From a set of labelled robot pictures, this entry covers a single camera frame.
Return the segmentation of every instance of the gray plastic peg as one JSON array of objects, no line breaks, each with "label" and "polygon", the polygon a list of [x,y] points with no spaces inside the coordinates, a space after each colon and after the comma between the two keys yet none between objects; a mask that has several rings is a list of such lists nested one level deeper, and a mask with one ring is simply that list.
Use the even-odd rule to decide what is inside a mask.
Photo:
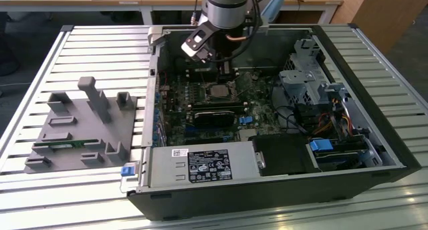
[{"label": "gray plastic peg", "polygon": [[100,121],[103,123],[109,123],[112,118],[107,111],[108,101],[103,92],[99,93],[99,91],[96,90],[95,81],[96,80],[92,76],[80,77],[77,87],[81,91],[85,92],[89,105],[92,109],[96,111]]}]

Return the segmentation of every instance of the floor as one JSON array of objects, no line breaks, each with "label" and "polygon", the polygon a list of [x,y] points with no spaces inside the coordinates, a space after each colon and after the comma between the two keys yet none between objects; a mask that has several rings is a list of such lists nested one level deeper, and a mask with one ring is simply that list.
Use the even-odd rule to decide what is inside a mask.
[{"label": "floor", "polygon": [[[139,25],[138,14],[128,22],[115,23],[109,16],[99,12],[53,13],[47,20],[43,13],[31,13],[5,27],[5,40],[20,61],[20,69],[10,75],[0,77],[0,135],[2,134],[14,110],[20,104],[26,85],[4,86],[4,84],[31,83],[43,63],[51,45],[63,25]],[[421,12],[414,24],[386,54],[386,58],[410,82],[421,96],[428,100],[428,7]]]}]

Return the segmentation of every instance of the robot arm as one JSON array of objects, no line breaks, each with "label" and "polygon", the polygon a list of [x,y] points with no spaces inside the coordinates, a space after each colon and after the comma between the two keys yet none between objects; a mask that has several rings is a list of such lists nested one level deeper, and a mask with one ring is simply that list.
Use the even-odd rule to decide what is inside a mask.
[{"label": "robot arm", "polygon": [[[180,47],[195,61],[223,63],[246,50],[262,24],[261,15],[273,21],[283,3],[283,0],[270,0],[261,13],[262,1],[265,0],[203,0],[199,27]],[[247,36],[243,36],[245,27],[253,27]],[[245,41],[245,46],[234,52]]]}]

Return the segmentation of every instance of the table leg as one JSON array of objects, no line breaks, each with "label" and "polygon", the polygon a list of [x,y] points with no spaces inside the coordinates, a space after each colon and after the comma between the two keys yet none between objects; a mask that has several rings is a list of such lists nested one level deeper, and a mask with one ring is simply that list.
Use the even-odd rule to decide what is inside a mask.
[{"label": "table leg", "polygon": [[142,6],[140,9],[142,21],[144,25],[151,26],[154,24],[152,20],[152,7],[151,6]]},{"label": "table leg", "polygon": [[326,6],[326,9],[322,11],[318,24],[329,24],[337,9],[337,5]]}]

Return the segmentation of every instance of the blue latch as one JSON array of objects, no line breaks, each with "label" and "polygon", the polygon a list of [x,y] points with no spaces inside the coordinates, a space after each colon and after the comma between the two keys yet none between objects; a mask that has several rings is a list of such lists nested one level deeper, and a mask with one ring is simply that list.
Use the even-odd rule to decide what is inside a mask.
[{"label": "blue latch", "polygon": [[123,166],[120,171],[121,176],[133,176],[135,175],[135,166]]},{"label": "blue latch", "polygon": [[239,117],[239,124],[249,124],[253,122],[253,117],[247,116],[247,117]]},{"label": "blue latch", "polygon": [[333,146],[330,140],[327,139],[315,139],[309,143],[311,151],[331,151]]}]

